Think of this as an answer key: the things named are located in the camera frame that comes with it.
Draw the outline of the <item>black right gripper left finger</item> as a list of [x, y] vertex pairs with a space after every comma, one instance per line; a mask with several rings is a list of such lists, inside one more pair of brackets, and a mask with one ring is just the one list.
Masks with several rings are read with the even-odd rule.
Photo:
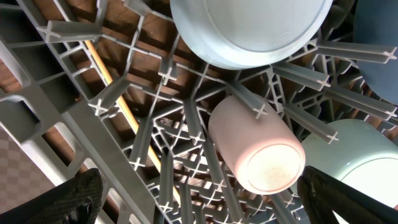
[[94, 223], [102, 208], [103, 180], [97, 168], [1, 214], [1, 223]]

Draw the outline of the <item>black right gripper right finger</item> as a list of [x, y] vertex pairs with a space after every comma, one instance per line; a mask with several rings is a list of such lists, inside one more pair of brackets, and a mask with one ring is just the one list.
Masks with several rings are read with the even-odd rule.
[[397, 224], [397, 210], [384, 205], [334, 177], [306, 166], [297, 181], [297, 193], [311, 224]]

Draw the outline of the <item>green bowl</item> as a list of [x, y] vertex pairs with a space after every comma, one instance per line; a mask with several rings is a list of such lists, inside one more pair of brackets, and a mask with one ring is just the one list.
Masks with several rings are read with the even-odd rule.
[[341, 119], [328, 126], [338, 132], [338, 140], [328, 144], [315, 134], [309, 135], [302, 141], [305, 164], [395, 208], [397, 146], [359, 119]]

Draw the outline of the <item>pink cup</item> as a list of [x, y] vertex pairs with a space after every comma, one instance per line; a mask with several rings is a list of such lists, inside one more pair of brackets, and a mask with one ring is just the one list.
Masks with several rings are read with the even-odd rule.
[[213, 110], [208, 131], [237, 181], [254, 194], [270, 195], [297, 181], [305, 166], [305, 152], [269, 103], [265, 111], [257, 118], [231, 95]]

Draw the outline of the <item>wooden chopstick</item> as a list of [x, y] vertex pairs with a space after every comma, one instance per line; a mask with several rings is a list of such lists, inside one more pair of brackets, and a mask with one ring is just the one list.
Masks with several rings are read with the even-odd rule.
[[[110, 84], [113, 81], [113, 77], [110, 75], [108, 72], [108, 69], [106, 68], [104, 62], [102, 61], [101, 57], [99, 56], [98, 52], [96, 51], [93, 43], [90, 40], [85, 40], [84, 43], [86, 44], [88, 50], [90, 51], [95, 63], [97, 64], [99, 70], [101, 71], [102, 75], [104, 76], [104, 79], [107, 84]], [[129, 109], [125, 99], [120, 96], [117, 100], [118, 106], [121, 108], [121, 111], [124, 113], [128, 123], [131, 125], [131, 128], [133, 129], [134, 132], [138, 131], [139, 124], [137, 120], [135, 119], [134, 115], [132, 114], [131, 110]], [[152, 146], [149, 146], [148, 153], [147, 155], [149, 156], [150, 160], [153, 162], [155, 168], [161, 172], [161, 162], [159, 158], [157, 157], [154, 149]], [[173, 190], [173, 196], [176, 199], [176, 202], [181, 205], [180, 201], [180, 194], [175, 188], [175, 186], [172, 187]]]

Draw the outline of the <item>light blue bowl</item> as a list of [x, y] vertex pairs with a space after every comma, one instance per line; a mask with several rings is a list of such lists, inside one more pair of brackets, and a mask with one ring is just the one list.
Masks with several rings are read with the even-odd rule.
[[189, 49], [228, 70], [261, 67], [291, 56], [317, 32], [333, 0], [170, 0]]

